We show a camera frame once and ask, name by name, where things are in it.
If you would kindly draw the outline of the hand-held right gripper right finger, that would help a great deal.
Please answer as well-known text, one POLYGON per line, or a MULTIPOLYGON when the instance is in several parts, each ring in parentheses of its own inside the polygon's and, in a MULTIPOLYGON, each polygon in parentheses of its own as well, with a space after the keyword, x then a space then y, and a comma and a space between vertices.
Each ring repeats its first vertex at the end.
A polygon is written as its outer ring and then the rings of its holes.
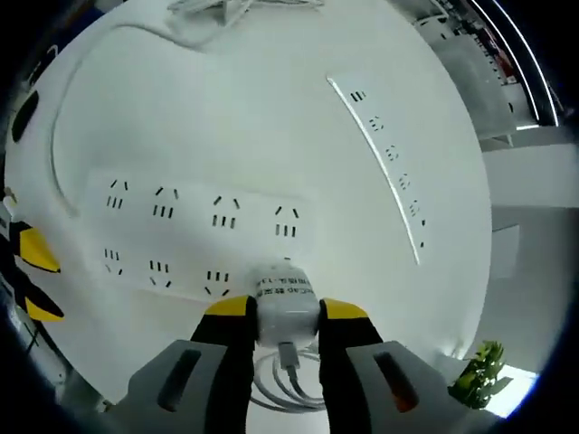
POLYGON ((332 433, 452 433, 458 403, 442 376, 386 342, 362 308, 320 301, 319 380, 332 433))

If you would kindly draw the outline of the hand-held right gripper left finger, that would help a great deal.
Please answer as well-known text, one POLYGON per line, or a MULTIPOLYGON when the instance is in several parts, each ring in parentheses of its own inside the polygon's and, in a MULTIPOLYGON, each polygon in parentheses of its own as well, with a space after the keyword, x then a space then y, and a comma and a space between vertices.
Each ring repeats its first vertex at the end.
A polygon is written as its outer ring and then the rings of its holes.
POLYGON ((209 306, 188 340, 176 340, 128 383, 130 433, 243 433, 257 340, 254 297, 209 306))

